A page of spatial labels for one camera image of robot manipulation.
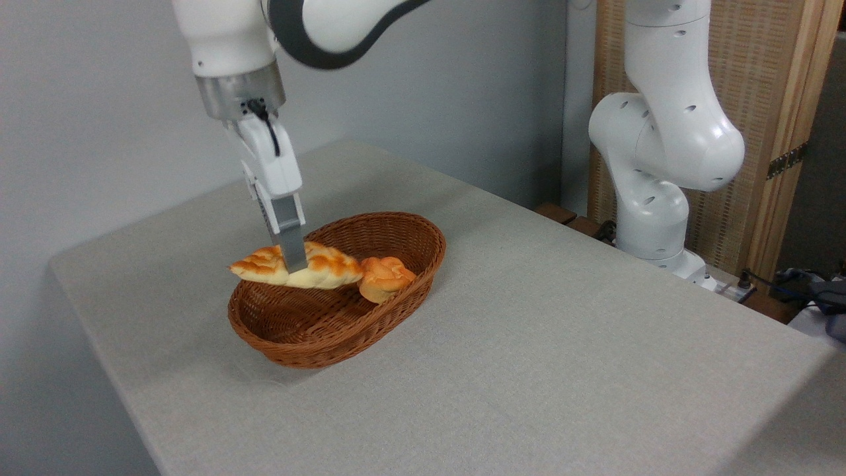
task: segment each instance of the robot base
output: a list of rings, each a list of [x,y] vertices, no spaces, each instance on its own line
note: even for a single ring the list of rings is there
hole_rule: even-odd
[[[683,280],[700,285],[709,291],[717,289],[717,281],[708,274],[705,261],[698,255],[682,250],[674,257],[666,259],[645,259],[649,264],[666,269]]]

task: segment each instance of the wicker basket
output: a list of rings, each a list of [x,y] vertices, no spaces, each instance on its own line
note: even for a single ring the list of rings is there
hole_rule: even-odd
[[[275,363],[322,368],[373,345],[426,299],[447,249],[443,233],[420,215],[365,213],[327,224],[306,240],[361,260],[395,256],[417,279],[383,304],[356,285],[301,290],[241,281],[229,300],[229,322],[247,344]]]

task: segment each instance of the toy bread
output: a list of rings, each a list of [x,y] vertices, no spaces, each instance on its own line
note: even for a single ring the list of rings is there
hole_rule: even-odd
[[[233,263],[229,270],[242,280],[303,289],[334,289],[361,279],[358,261],[337,248],[307,241],[305,257],[308,268],[290,274],[279,246],[266,246]]]
[[[368,257],[361,262],[364,275],[359,281],[359,292],[370,302],[382,304],[417,277],[399,258]]]

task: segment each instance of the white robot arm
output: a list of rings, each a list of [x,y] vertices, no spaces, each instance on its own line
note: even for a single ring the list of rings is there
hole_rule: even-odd
[[[277,113],[285,93],[274,33],[300,62],[341,68],[426,1],[173,0],[206,112],[223,122],[239,151],[250,193],[289,271],[307,265],[298,193],[303,180]]]
[[[617,247],[710,287],[705,263],[684,250],[689,208],[679,187],[714,191],[744,157],[708,70],[711,1],[626,7],[625,68],[640,94],[602,99],[589,130],[617,195]]]

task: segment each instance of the gray wall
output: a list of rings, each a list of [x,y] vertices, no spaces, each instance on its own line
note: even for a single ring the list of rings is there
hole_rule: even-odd
[[[557,201],[563,10],[436,0],[343,71],[282,59],[295,147],[351,136],[525,206]],[[169,2],[10,1],[0,22],[0,473],[154,473],[47,260],[239,166]]]

